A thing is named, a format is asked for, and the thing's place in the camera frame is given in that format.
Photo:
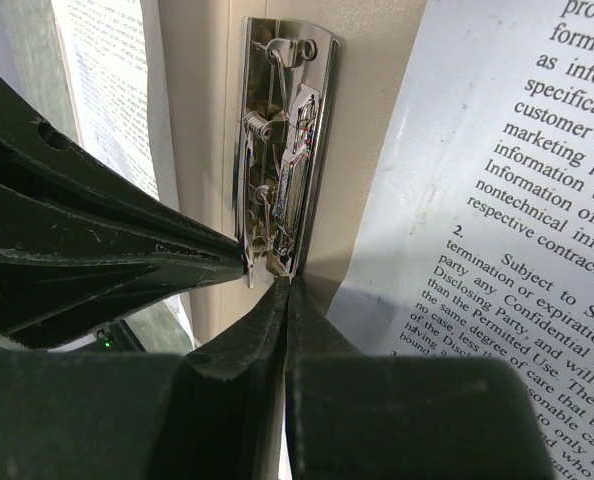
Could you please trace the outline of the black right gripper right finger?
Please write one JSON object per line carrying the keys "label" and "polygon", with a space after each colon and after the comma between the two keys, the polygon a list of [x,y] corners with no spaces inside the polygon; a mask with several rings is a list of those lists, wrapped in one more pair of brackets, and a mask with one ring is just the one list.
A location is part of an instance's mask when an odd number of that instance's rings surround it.
{"label": "black right gripper right finger", "polygon": [[551,479],[529,396],[491,357],[370,356],[300,280],[187,354],[155,479],[266,479],[285,439],[296,479]]}

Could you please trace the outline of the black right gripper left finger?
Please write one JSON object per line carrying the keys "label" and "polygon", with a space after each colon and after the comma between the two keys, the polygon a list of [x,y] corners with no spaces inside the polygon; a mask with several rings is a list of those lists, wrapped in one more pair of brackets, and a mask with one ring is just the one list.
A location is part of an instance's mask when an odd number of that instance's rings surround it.
{"label": "black right gripper left finger", "polygon": [[103,165],[0,77],[0,338],[63,345],[244,271],[235,241]]}

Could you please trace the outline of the printed paper sheet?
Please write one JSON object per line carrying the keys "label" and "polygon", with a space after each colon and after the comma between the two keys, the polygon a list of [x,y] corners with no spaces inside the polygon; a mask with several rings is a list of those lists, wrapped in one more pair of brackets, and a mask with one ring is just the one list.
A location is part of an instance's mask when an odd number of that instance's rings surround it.
{"label": "printed paper sheet", "polygon": [[177,210],[179,195],[159,6],[155,1],[55,1],[80,146]]}
{"label": "printed paper sheet", "polygon": [[559,479],[594,479],[594,1],[430,1],[328,318],[495,357]]}

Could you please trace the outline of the brown paper folder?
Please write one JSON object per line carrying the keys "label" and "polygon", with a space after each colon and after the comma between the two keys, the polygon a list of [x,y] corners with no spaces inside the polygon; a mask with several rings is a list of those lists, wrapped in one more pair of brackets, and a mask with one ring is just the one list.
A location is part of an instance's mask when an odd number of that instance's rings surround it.
{"label": "brown paper folder", "polygon": [[326,311],[344,279],[421,1],[156,1],[183,214],[234,232],[232,177],[245,17],[316,24],[341,41],[336,89],[304,277]]}

